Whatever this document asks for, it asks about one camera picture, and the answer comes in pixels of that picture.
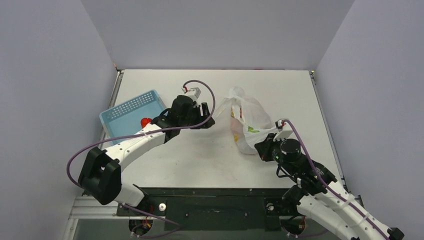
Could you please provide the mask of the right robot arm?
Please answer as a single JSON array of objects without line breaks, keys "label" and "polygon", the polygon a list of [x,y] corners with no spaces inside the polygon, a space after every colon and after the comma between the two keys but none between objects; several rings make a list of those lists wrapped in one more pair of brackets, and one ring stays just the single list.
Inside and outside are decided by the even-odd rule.
[{"label": "right robot arm", "polygon": [[324,165],[311,159],[304,144],[270,133],[254,145],[261,160],[276,162],[295,183],[283,196],[289,213],[309,217],[342,240],[402,240],[405,234],[377,220]]}]

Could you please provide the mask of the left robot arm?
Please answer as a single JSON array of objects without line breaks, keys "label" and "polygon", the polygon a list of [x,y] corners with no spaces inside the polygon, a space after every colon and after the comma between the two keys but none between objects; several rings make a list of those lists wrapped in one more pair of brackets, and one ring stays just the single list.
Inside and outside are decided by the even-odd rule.
[{"label": "left robot arm", "polygon": [[209,129],[214,124],[207,103],[197,104],[191,97],[179,95],[170,108],[135,135],[106,149],[90,149],[77,182],[101,205],[123,203],[136,215],[143,215],[149,210],[149,201],[136,185],[123,183],[123,170],[143,154],[178,136],[181,130]]}]

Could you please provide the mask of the white plastic bag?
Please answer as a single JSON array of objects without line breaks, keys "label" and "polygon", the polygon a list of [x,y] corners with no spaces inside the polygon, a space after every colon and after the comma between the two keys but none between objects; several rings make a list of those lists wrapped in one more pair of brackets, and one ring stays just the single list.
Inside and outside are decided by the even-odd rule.
[{"label": "white plastic bag", "polygon": [[213,116],[230,116],[230,131],[237,149],[245,155],[256,155],[254,145],[265,140],[268,134],[277,132],[271,117],[260,102],[234,86],[214,110]]}]

